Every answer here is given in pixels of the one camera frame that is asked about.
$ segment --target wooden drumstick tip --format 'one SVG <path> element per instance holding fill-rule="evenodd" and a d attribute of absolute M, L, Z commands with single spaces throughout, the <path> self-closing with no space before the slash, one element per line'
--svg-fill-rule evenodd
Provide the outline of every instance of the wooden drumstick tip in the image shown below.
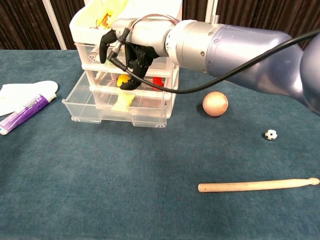
<path fill-rule="evenodd" d="M 311 180 L 311 185 L 318 185 L 320 183 L 320 180 L 316 177 L 310 177 L 309 180 Z"/>

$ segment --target wooden stick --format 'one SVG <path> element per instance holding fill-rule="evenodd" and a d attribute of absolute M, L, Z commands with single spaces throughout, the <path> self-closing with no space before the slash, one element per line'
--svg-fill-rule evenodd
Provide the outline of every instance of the wooden stick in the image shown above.
<path fill-rule="evenodd" d="M 200 183 L 198 190 L 201 193 L 238 192 L 271 189 L 298 188 L 307 185 L 317 185 L 320 180 L 315 177 L 309 179 L 286 179 L 273 181 L 228 182 L 228 183 Z"/>

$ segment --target wooden ball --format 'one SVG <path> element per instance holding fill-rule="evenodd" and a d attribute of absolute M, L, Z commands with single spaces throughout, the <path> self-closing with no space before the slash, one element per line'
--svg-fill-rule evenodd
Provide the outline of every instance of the wooden ball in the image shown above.
<path fill-rule="evenodd" d="M 227 97 L 219 91 L 210 92 L 202 102 L 204 111 L 213 117 L 224 114 L 227 111 L 228 104 Z"/>

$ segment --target toothpaste tube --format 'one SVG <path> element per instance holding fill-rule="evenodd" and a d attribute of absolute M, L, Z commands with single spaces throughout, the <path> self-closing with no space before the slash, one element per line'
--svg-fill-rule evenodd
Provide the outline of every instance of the toothpaste tube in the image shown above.
<path fill-rule="evenodd" d="M 17 109 L 14 113 L 0 121 L 0 134 L 6 135 L 10 133 L 13 129 L 23 124 L 47 106 L 56 97 L 56 94 L 52 92 L 49 94 L 38 94 L 36 97 L 32 98 L 29 102 Z"/>

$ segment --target brown curtain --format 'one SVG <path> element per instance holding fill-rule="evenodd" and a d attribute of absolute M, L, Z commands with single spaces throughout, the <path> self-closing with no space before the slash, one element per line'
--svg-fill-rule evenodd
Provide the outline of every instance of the brown curtain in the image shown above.
<path fill-rule="evenodd" d="M 182 1 L 182 19 L 188 20 L 206 20 L 208 0 L 183 0 Z"/>
<path fill-rule="evenodd" d="M 216 14 L 222 24 L 277 30 L 292 37 L 320 28 L 320 0 L 219 0 Z"/>
<path fill-rule="evenodd" d="M 66 48 L 76 49 L 69 24 L 74 15 L 85 6 L 84 0 L 51 0 L 51 5 Z"/>
<path fill-rule="evenodd" d="M 60 49 L 42 0 L 0 0 L 0 49 Z"/>

